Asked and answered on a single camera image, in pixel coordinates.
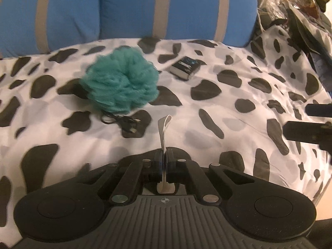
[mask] fluffy teal ball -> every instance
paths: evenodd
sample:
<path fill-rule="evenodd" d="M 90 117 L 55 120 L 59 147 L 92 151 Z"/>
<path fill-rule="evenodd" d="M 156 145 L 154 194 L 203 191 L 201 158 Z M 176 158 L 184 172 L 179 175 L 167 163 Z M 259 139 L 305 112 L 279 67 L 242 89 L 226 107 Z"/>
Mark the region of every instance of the fluffy teal ball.
<path fill-rule="evenodd" d="M 156 68 L 137 49 L 122 47 L 98 57 L 80 83 L 102 110 L 127 114 L 158 97 L 158 78 Z"/>

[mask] small black box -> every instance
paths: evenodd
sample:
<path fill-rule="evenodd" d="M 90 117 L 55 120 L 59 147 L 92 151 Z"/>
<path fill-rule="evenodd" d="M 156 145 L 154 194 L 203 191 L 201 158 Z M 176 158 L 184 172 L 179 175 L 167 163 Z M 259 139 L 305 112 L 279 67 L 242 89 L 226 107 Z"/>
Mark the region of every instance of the small black box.
<path fill-rule="evenodd" d="M 189 80 L 200 69 L 200 63 L 187 56 L 172 64 L 169 71 L 184 80 Z"/>

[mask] crosshair logo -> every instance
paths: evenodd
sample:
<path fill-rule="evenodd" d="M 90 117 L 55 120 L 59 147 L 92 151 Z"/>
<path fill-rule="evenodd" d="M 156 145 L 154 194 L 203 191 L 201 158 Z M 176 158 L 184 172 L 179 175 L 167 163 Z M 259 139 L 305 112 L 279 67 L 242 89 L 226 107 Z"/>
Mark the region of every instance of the crosshair logo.
<path fill-rule="evenodd" d="M 168 199 L 168 198 L 163 198 L 162 200 L 161 200 L 161 202 L 163 202 L 164 204 L 166 204 L 167 202 L 170 202 L 171 200 L 170 199 Z"/>

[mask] ribbed gray panel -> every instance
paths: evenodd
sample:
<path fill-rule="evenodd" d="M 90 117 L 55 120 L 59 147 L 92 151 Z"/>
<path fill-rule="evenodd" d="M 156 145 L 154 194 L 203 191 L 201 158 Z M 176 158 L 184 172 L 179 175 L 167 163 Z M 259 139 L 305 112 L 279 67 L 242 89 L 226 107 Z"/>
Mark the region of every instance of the ribbed gray panel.
<path fill-rule="evenodd" d="M 94 231 L 77 240 L 43 243 L 23 239 L 14 249 L 314 249 L 305 238 L 268 243 L 235 230 L 216 207 L 190 195 L 138 196 L 113 208 Z"/>

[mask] striped cushion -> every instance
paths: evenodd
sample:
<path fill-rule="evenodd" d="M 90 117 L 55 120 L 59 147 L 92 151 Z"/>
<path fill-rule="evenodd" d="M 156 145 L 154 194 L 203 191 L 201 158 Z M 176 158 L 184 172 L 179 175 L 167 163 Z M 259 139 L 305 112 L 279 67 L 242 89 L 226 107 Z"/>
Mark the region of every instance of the striped cushion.
<path fill-rule="evenodd" d="M 99 0 L 0 0 L 0 53 L 47 53 L 98 39 Z"/>
<path fill-rule="evenodd" d="M 101 0 L 101 38 L 212 39 L 242 47 L 257 0 Z"/>

